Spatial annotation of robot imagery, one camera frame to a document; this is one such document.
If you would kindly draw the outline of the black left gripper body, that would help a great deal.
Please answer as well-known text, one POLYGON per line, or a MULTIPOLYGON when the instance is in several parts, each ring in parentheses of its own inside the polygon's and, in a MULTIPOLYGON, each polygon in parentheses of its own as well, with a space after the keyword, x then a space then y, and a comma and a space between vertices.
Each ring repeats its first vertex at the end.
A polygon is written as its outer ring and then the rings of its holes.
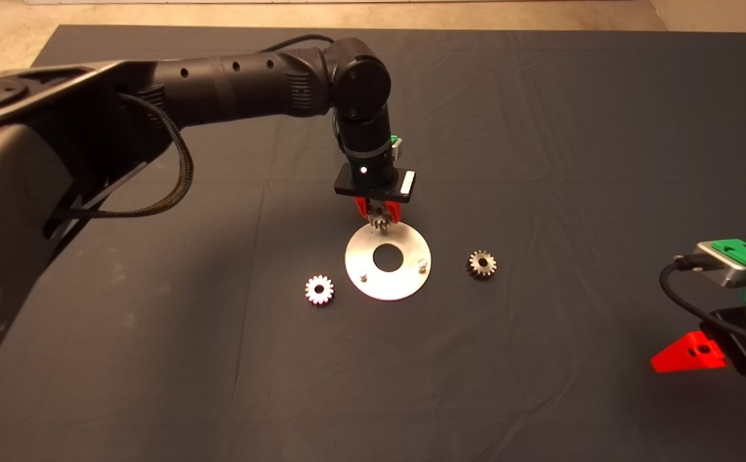
POLYGON ((411 169, 346 163, 335 179, 334 191, 373 201, 409 203, 417 179, 416 171, 411 169))

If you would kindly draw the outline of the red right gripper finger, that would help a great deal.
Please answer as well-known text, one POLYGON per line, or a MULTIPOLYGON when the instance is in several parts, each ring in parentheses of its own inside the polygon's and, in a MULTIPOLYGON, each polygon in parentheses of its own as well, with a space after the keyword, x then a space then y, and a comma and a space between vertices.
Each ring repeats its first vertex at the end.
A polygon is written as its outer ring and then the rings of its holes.
POLYGON ((728 360, 707 334, 693 331, 654 354, 650 365, 657 373, 672 373, 727 368, 728 360))

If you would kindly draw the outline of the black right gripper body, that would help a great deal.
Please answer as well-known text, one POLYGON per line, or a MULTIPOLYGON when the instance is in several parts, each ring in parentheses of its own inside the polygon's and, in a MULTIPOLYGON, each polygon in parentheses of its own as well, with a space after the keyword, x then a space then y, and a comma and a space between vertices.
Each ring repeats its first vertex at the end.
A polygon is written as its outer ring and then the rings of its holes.
MULTIPOLYGON (((718 309, 711 312, 711 316, 746 330, 746 306, 718 309)), ((718 345, 734 369, 746 377, 746 339, 707 321, 699 322, 699 327, 718 345)))

